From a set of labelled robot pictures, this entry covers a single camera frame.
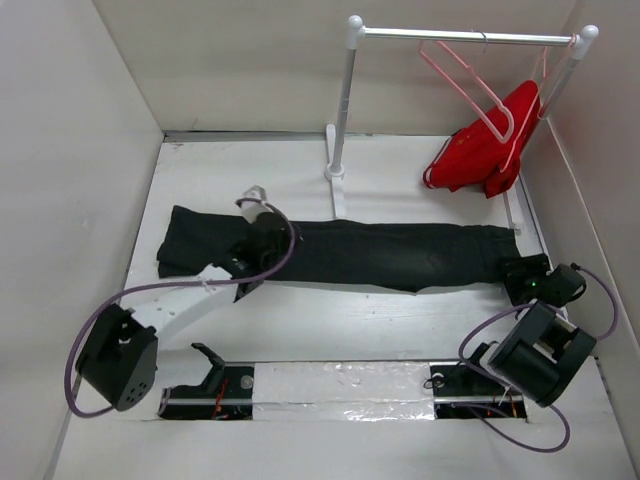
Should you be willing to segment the black trousers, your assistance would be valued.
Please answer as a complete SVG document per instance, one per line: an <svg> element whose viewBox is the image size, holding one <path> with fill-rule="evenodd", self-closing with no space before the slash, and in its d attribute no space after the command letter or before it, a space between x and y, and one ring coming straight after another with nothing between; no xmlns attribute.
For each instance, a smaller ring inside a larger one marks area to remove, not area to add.
<svg viewBox="0 0 640 480"><path fill-rule="evenodd" d="M299 242L274 281L373 285L416 293L500 281L497 264L519 258L514 233L496 226L364 224L348 220L292 223ZM242 217L174 206L156 259L162 278L217 265L245 236Z"/></svg>

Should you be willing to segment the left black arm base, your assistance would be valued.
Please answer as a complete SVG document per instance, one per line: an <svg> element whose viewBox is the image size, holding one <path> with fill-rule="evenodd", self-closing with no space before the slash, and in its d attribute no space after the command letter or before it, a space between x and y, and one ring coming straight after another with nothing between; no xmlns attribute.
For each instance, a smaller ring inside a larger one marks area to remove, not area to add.
<svg viewBox="0 0 640 480"><path fill-rule="evenodd" d="M157 415L175 421L243 421L253 419L255 363L226 362L202 343L191 347L210 363L197 385L164 388Z"/></svg>

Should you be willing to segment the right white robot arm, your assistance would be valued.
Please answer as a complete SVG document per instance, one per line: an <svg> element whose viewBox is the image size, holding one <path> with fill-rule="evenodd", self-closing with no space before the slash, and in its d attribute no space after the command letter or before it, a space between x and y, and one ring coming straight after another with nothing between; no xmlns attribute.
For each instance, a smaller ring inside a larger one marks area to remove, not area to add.
<svg viewBox="0 0 640 480"><path fill-rule="evenodd" d="M462 381L471 392L483 394L500 376L538 406L549 407L597 343L560 315L561 308L586 292L587 282L577 265L552 268L544 254L503 259L497 270L512 308L494 319L516 313L520 318L489 360L479 359L462 369Z"/></svg>

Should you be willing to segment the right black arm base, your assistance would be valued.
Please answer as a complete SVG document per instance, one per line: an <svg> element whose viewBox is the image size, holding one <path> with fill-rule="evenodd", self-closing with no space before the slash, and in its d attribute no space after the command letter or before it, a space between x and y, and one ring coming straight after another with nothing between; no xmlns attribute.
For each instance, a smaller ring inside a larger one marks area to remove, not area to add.
<svg viewBox="0 0 640 480"><path fill-rule="evenodd" d="M527 419L523 396L470 369L461 360L434 362L423 382L437 419Z"/></svg>

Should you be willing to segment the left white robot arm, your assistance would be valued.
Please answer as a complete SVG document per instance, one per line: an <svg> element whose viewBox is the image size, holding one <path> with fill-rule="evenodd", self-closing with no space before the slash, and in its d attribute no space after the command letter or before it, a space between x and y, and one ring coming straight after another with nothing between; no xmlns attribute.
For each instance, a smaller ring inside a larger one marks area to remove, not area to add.
<svg viewBox="0 0 640 480"><path fill-rule="evenodd" d="M151 390L159 347L211 312L239 302L281 270L299 242L296 227L269 206L249 223L244 239L217 265L183 280L139 285L105 300L73 341L64 371L64 394L78 418L83 411L73 392L75 380L91 386L106 411L127 411Z"/></svg>

